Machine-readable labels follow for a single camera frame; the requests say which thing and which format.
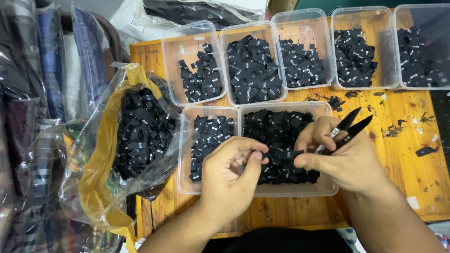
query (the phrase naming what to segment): table surface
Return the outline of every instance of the table surface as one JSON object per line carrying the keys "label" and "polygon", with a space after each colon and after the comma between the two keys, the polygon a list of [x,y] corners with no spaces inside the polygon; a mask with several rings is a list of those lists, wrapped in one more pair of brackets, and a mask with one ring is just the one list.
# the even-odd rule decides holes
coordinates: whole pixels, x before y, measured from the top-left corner
{"label": "table surface", "polygon": [[[148,72],[165,77],[161,42],[147,41],[130,45],[131,62],[145,66]],[[366,131],[370,136],[385,172],[405,197],[416,197],[420,209],[416,213],[424,221],[450,219],[450,179],[439,136],[430,93],[428,91],[365,90],[357,97],[345,97],[346,91],[330,87],[290,91],[285,102],[304,101],[307,97],[326,101],[338,96],[345,100],[345,117],[362,106],[355,122],[373,114]],[[229,106],[227,97],[208,103]],[[401,127],[398,120],[405,120]],[[440,149],[417,157],[415,152],[430,146]],[[145,238],[152,231],[180,215],[199,198],[185,195],[176,186],[177,171],[155,201],[137,197],[137,236]],[[214,238],[239,236],[261,227],[295,227],[307,230],[333,229],[351,226],[342,191],[331,197],[254,198],[250,208],[225,226]]]}

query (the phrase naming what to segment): clear plastic container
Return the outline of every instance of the clear plastic container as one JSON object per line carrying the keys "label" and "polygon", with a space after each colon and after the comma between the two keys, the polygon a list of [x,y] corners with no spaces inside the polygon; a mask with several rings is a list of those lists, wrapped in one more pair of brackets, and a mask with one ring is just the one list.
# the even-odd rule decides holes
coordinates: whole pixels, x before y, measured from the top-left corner
{"label": "clear plastic container", "polygon": [[[243,105],[238,112],[238,135],[243,136],[244,115],[267,109],[272,112],[302,112],[311,113],[314,120],[320,116],[331,116],[331,106],[323,101],[313,102],[286,102],[270,104],[249,104]],[[338,192],[339,187],[331,180],[330,176],[320,173],[320,177],[315,184],[281,184],[281,185],[258,185],[255,197],[317,197],[332,196]]]}
{"label": "clear plastic container", "polygon": [[[422,35],[426,43],[425,47],[432,46],[433,42],[442,41],[444,45],[434,46],[435,53],[441,59],[450,57],[450,46],[448,37],[450,34],[450,4],[425,4],[425,5],[399,5],[394,9],[394,20],[396,30],[403,28],[408,30],[411,26],[422,30]],[[397,33],[395,34],[396,45],[398,45]],[[407,90],[450,90],[448,87],[408,87],[401,77],[400,51],[397,51],[400,85]],[[450,79],[450,68],[443,70],[446,78]]]}
{"label": "clear plastic container", "polygon": [[194,120],[197,116],[226,116],[234,119],[234,135],[238,135],[238,108],[237,107],[220,107],[220,106],[199,106],[188,105],[183,109],[181,113],[189,120],[188,132],[182,132],[180,138],[183,140],[184,134],[191,135],[186,142],[180,143],[180,151],[178,158],[178,177],[177,187],[183,194],[200,195],[202,191],[202,182],[192,182],[189,178],[191,174],[191,161],[192,161],[192,134],[194,134]]}
{"label": "clear plastic container", "polygon": [[[190,71],[194,72],[191,68],[191,63],[198,61],[198,51],[204,52],[202,47],[204,43],[212,46],[213,56],[219,68],[222,92],[214,98],[190,103],[183,88],[183,79],[180,77],[179,61],[184,60]],[[170,29],[162,35],[161,48],[170,99],[176,106],[184,107],[188,104],[206,103],[220,99],[225,95],[227,81],[225,78],[223,52],[214,24],[209,21],[199,21]]]}
{"label": "clear plastic container", "polygon": [[392,11],[385,6],[338,8],[331,14],[331,42],[334,45],[334,32],[362,28],[363,37],[370,46],[375,46],[373,61],[378,67],[372,76],[372,86],[368,88],[346,88],[338,80],[336,64],[336,47],[333,46],[335,78],[332,83],[336,90],[375,90],[394,89],[400,83],[398,72],[398,46],[395,42],[395,29]]}
{"label": "clear plastic container", "polygon": [[278,29],[280,40],[291,39],[294,43],[308,45],[314,44],[323,67],[327,73],[327,83],[314,86],[289,88],[288,90],[302,90],[331,86],[335,75],[335,61],[330,42],[327,15],[318,8],[301,9],[281,12],[273,16],[272,22]]}
{"label": "clear plastic container", "polygon": [[249,103],[249,104],[263,104],[263,103],[273,103],[273,102],[282,102],[286,99],[288,96],[288,90],[286,87],[286,77],[284,73],[284,66],[283,66],[283,59],[281,57],[281,49],[280,49],[280,43],[278,40],[278,32],[275,24],[271,21],[260,21],[260,22],[254,22],[254,23],[248,23],[243,25],[237,25],[237,26],[230,26],[224,28],[220,32],[220,40],[222,42],[222,50],[223,50],[223,56],[224,56],[224,63],[225,68],[224,72],[226,75],[227,80],[227,89],[228,89],[228,102],[232,106],[241,106],[243,104],[236,104],[233,99],[233,90],[231,88],[230,84],[230,73],[229,73],[229,67],[228,67],[228,54],[227,54],[227,47],[230,42],[238,41],[243,39],[247,35],[252,35],[253,38],[262,39],[267,41],[269,43],[269,50],[270,55],[274,58],[275,64],[279,65],[279,71],[278,75],[281,78],[282,86],[281,86],[281,96],[278,99],[270,100],[270,101],[264,101],[264,102],[257,102],[257,103]]}

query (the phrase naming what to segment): green object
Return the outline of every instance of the green object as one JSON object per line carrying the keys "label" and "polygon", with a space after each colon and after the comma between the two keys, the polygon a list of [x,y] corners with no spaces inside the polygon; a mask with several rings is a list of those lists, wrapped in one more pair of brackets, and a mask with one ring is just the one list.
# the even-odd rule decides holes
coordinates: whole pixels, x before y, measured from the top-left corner
{"label": "green object", "polygon": [[438,4],[438,3],[448,3],[449,0],[298,0],[295,9],[308,9],[308,8],[319,8],[322,9],[328,16],[331,11],[337,6],[341,8],[344,7],[360,7],[360,6],[377,6],[382,5],[389,8],[395,8],[398,5],[407,4]]}

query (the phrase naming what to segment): forearm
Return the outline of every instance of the forearm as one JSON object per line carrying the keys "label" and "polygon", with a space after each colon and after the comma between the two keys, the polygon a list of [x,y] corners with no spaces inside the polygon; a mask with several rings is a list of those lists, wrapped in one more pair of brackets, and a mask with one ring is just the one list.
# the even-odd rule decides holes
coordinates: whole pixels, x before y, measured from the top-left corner
{"label": "forearm", "polygon": [[373,194],[345,191],[358,239],[368,253],[444,253],[433,232],[392,183]]}
{"label": "forearm", "polygon": [[139,253],[199,253],[219,229],[197,203],[148,237]]}

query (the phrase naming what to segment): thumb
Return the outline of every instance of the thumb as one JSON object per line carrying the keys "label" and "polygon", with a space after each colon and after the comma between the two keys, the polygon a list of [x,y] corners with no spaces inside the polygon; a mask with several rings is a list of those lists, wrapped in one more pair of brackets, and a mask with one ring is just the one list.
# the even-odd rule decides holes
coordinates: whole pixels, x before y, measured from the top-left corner
{"label": "thumb", "polygon": [[317,170],[331,175],[335,169],[339,157],[320,155],[312,153],[304,153],[294,159],[294,165],[297,168],[305,168],[306,170]]}
{"label": "thumb", "polygon": [[261,174],[261,158],[262,154],[259,151],[255,151],[250,155],[244,172],[235,185],[239,185],[243,189],[248,187],[252,187],[253,190],[255,189],[259,175]]}

